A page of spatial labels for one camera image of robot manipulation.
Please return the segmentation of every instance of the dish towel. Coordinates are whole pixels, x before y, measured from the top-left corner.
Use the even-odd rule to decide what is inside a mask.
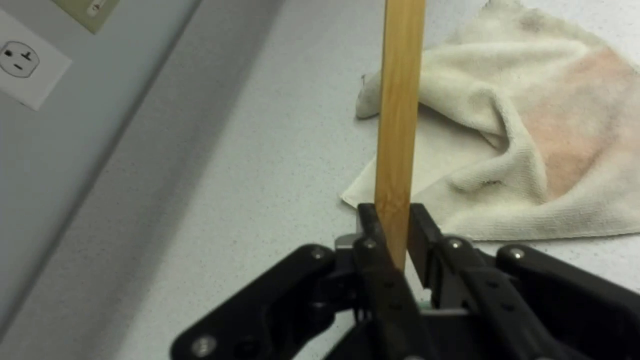
[[[640,76],[604,40],[490,0],[423,54],[413,200],[445,233],[550,240],[640,232]],[[380,110],[365,76],[358,118]],[[342,193],[375,200],[376,164]]]

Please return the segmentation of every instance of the wooden dowel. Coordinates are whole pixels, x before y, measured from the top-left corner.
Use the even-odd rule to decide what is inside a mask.
[[[425,0],[387,0],[376,210],[400,269],[410,220],[423,32]]]

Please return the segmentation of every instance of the wooden stick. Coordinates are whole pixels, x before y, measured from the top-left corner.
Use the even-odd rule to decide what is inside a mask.
[[[397,267],[405,269],[425,0],[387,0],[376,210]]]

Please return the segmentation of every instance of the electrical outlet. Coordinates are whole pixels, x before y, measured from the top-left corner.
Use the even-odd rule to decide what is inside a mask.
[[[41,63],[41,56],[25,42],[6,42],[0,49],[0,67],[14,78],[28,78]]]
[[[117,8],[119,0],[54,0],[69,15],[86,29],[99,32]]]
[[[72,59],[0,10],[0,90],[38,110]]]

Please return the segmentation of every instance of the white wall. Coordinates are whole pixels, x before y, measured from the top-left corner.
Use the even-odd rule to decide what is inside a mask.
[[[75,58],[28,110],[0,95],[0,333],[198,0],[121,0],[94,35],[51,0],[0,8]]]

